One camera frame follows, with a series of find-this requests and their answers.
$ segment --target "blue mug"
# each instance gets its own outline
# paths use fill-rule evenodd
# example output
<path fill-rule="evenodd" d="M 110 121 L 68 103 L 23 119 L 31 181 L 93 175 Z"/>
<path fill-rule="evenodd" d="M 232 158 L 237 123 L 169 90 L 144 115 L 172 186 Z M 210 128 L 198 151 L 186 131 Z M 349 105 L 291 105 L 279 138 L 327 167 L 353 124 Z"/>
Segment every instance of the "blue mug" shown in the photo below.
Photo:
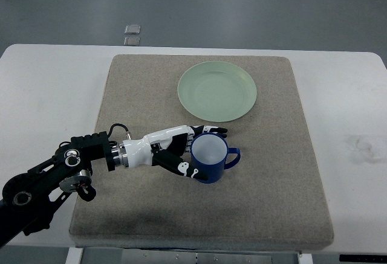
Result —
<path fill-rule="evenodd" d="M 226 163 L 227 156 L 236 154 L 236 158 Z M 225 169 L 230 169 L 241 159 L 239 148 L 229 148 L 227 142 L 218 134 L 203 133 L 193 139 L 191 144 L 191 164 L 208 176 L 205 184 L 218 181 Z"/>

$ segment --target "ceramic plate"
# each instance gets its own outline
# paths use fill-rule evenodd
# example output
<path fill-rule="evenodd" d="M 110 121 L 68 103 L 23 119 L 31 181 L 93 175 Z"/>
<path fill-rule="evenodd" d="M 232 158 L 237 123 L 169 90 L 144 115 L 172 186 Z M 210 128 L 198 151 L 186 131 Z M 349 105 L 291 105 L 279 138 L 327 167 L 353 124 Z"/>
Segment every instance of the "ceramic plate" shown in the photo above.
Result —
<path fill-rule="evenodd" d="M 256 100 L 256 86 L 242 68 L 228 62 L 203 62 L 181 76 L 177 94 L 192 115 L 226 122 L 246 114 Z"/>

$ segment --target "robotic hand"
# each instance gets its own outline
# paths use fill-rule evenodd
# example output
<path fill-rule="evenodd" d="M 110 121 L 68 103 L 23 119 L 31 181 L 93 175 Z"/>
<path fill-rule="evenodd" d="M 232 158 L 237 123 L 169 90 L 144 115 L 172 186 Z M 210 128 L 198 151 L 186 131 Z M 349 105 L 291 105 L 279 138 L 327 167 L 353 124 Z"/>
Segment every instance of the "robotic hand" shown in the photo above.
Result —
<path fill-rule="evenodd" d="M 205 132 L 218 133 L 225 138 L 227 129 L 216 126 L 182 125 L 145 135 L 140 140 L 124 140 L 114 150 L 116 165 L 128 168 L 140 164 L 162 166 L 177 175 L 206 180 L 205 174 L 183 161 L 180 156 L 190 152 L 192 140 Z"/>
<path fill-rule="evenodd" d="M 115 126 L 126 130 L 128 139 L 121 144 L 109 140 Z M 91 161 L 96 159 L 105 158 L 109 171 L 117 166 L 159 165 L 177 175 L 206 180 L 205 174 L 180 158 L 190 152 L 192 140 L 205 132 L 227 136 L 225 128 L 182 125 L 132 140 L 128 128 L 117 123 L 109 133 L 72 137 L 71 142 L 61 143 L 52 158 L 5 184 L 0 200 L 0 248 L 21 231 L 27 236 L 48 229 L 54 213 L 71 193 L 92 201 L 96 190 L 91 186 Z M 49 195 L 58 187 L 63 193 L 51 202 Z"/>

